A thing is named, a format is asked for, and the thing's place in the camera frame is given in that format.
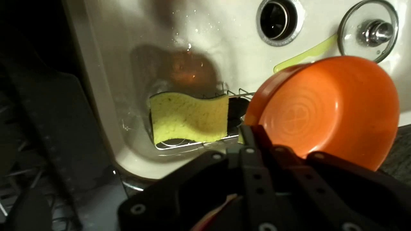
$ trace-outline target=water droplet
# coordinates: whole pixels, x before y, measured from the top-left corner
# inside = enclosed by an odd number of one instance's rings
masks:
[[[192,44],[192,43],[189,43],[188,52],[192,50],[192,47],[193,47],[193,44]]]

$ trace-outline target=faucet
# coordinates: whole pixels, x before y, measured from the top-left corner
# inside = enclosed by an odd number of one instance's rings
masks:
[[[375,47],[388,42],[395,34],[395,26],[382,19],[369,20],[359,29],[357,38],[364,44]]]

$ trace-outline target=sink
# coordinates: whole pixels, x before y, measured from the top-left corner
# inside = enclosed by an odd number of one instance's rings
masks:
[[[334,34],[359,0],[299,2],[305,16],[297,38],[287,46],[270,46],[257,32],[261,0],[66,0],[89,89],[116,161],[139,177],[158,179],[204,148],[224,147],[216,142],[157,148],[150,139],[148,98],[170,89],[192,95],[252,93],[278,62]],[[401,0],[391,2],[400,16],[400,34],[380,65],[397,86],[398,125],[404,125],[411,123],[411,30],[406,29],[411,7]],[[323,56],[330,55],[338,55],[337,44]],[[170,65],[181,60],[206,65],[212,78],[199,78],[204,87],[180,84],[171,78]]]

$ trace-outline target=sponge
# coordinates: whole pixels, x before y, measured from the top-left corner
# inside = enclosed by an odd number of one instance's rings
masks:
[[[325,56],[326,53],[329,53],[334,48],[334,44],[337,43],[337,38],[338,38],[338,34],[334,33],[329,38],[326,38],[323,42],[315,44],[314,47],[298,53],[297,56],[293,56],[285,61],[276,64],[274,66],[274,73],[278,73],[281,69],[285,69],[285,68],[296,65],[296,64],[308,62],[312,60],[317,60],[321,56]]]
[[[149,105],[156,145],[174,138],[213,142],[228,136],[228,95],[206,100],[163,92]]]

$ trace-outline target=drain hole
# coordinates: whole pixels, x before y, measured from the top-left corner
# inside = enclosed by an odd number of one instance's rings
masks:
[[[292,0],[267,0],[260,6],[260,35],[275,46],[292,42],[301,28],[298,10]]]

